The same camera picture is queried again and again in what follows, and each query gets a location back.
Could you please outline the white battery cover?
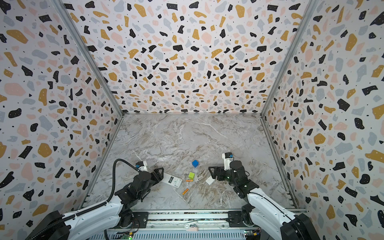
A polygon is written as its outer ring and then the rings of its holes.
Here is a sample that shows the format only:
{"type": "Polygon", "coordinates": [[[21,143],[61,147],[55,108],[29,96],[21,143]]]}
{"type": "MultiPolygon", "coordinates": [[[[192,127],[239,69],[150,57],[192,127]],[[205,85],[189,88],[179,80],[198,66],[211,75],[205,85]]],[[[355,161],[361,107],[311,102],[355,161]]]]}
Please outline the white battery cover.
{"type": "Polygon", "coordinates": [[[215,179],[213,179],[212,177],[209,177],[209,178],[206,179],[206,183],[208,185],[211,185],[214,181],[215,181],[215,179]]]}

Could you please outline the white red remote control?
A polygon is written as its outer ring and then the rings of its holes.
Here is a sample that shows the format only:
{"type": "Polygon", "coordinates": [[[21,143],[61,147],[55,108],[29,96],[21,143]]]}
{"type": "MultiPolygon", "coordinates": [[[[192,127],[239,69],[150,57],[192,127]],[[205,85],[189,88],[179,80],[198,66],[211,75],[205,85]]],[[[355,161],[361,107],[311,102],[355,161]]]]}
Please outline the white red remote control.
{"type": "Polygon", "coordinates": [[[161,180],[161,183],[170,185],[174,188],[179,188],[181,186],[182,179],[175,177],[173,175],[164,173],[163,179],[161,180]]]}

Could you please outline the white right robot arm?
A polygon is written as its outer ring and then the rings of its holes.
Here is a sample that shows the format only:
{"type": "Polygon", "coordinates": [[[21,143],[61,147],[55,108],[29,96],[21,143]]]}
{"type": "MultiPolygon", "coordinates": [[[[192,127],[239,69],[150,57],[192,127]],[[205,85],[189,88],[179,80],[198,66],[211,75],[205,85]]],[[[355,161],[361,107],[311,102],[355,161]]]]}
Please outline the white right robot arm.
{"type": "Polygon", "coordinates": [[[314,225],[305,214],[296,214],[279,205],[249,179],[241,161],[208,168],[214,180],[226,181],[237,196],[247,202],[242,222],[258,226],[274,240],[318,240],[314,225]]]}

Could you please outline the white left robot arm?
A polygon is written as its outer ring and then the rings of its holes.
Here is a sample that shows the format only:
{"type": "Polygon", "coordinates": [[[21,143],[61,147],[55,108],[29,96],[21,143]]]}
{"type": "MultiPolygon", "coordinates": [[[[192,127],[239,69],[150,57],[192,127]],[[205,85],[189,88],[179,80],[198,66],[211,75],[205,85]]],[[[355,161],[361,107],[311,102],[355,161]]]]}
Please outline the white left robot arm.
{"type": "Polygon", "coordinates": [[[27,240],[86,240],[113,227],[127,227],[132,221],[131,208],[150,193],[164,178],[164,169],[139,172],[132,183],[113,193],[107,200],[89,207],[60,214],[49,213],[26,237],[27,240]]]}

